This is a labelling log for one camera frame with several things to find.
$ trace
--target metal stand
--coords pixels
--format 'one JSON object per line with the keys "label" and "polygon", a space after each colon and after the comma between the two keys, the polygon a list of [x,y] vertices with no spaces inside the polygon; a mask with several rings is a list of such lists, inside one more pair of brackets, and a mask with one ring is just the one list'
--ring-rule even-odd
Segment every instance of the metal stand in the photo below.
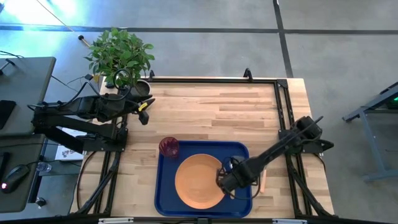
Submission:
{"label": "metal stand", "polygon": [[398,97],[398,82],[389,86],[387,89],[381,91],[380,95],[377,96],[374,100],[370,101],[369,103],[366,103],[364,106],[361,106],[357,110],[351,112],[349,115],[343,117],[343,120],[345,122],[350,122],[355,118],[361,118],[366,138],[368,139],[371,145],[372,155],[376,161],[378,172],[375,174],[365,175],[363,177],[365,181],[381,180],[389,177],[398,177],[398,169],[387,168],[386,163],[380,154],[376,137],[375,135],[373,135],[372,129],[366,118],[369,113],[398,113],[397,110],[377,110],[382,105],[394,100],[397,97]]}
{"label": "metal stand", "polygon": [[5,63],[2,67],[0,67],[0,75],[3,74],[2,70],[3,70],[4,68],[6,68],[7,65],[11,64],[11,65],[15,66],[15,63],[12,62],[11,60],[9,60],[8,58],[6,58],[6,62],[7,62],[7,63]]}
{"label": "metal stand", "polygon": [[149,78],[148,78],[148,80],[151,82],[151,81],[154,79],[154,77],[155,77],[155,73],[154,73],[153,70],[151,70],[151,71],[149,72]]}
{"label": "metal stand", "polygon": [[243,78],[248,78],[249,82],[253,82],[253,76],[251,75],[250,68],[245,69]]}

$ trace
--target red cup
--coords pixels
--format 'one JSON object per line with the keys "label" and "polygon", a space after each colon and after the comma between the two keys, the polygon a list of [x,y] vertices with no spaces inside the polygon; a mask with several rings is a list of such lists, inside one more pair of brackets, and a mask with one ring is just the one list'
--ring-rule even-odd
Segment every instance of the red cup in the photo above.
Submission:
{"label": "red cup", "polygon": [[178,140],[173,137],[163,138],[159,143],[159,152],[169,158],[177,158],[179,152]]}

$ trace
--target paper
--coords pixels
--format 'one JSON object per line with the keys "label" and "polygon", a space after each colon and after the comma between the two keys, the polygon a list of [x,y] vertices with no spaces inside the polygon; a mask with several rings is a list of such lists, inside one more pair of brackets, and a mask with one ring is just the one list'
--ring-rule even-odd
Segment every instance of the paper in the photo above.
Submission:
{"label": "paper", "polygon": [[[70,134],[71,136],[84,136],[87,133],[84,133],[82,131],[76,131],[73,129],[69,128],[62,128],[62,131],[64,131],[67,134]],[[56,160],[61,160],[61,161],[80,161],[83,160],[83,155],[80,153],[77,153],[71,149],[68,149],[65,146],[58,146],[57,149],[57,154],[55,155]]]}

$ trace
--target concrete floor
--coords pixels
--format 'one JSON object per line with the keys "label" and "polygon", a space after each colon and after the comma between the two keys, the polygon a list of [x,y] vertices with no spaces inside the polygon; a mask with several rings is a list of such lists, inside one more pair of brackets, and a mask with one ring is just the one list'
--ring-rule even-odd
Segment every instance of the concrete floor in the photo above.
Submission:
{"label": "concrete floor", "polygon": [[[35,1],[8,0],[2,25],[61,25]],[[276,29],[272,0],[41,0],[70,26]],[[285,29],[398,29],[394,0],[279,0]],[[85,32],[86,40],[98,36]],[[255,77],[286,77],[278,34],[137,33],[155,46],[157,75],[240,77],[246,67]],[[71,32],[0,30],[0,50],[25,57],[54,56],[53,75],[67,82],[88,73],[82,57],[89,50]],[[293,76],[304,78],[314,117],[325,118],[323,139],[335,143],[325,153],[326,174],[335,213],[343,218],[398,222],[398,178],[365,183],[376,171],[359,120],[341,117],[397,81],[398,35],[286,35]],[[71,85],[79,88],[79,82]],[[74,94],[55,80],[46,100]],[[398,153],[389,153],[397,159]],[[28,205],[0,220],[48,217],[68,212],[76,176],[44,178],[39,196],[49,205]]]}

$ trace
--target computer mouse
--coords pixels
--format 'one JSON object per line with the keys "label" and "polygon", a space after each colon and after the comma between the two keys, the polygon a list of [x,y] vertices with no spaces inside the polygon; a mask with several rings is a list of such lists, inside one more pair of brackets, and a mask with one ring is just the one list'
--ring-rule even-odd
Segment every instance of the computer mouse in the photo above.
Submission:
{"label": "computer mouse", "polygon": [[3,191],[5,194],[15,191],[29,171],[30,170],[26,165],[18,165],[13,168],[1,183],[1,191]]}

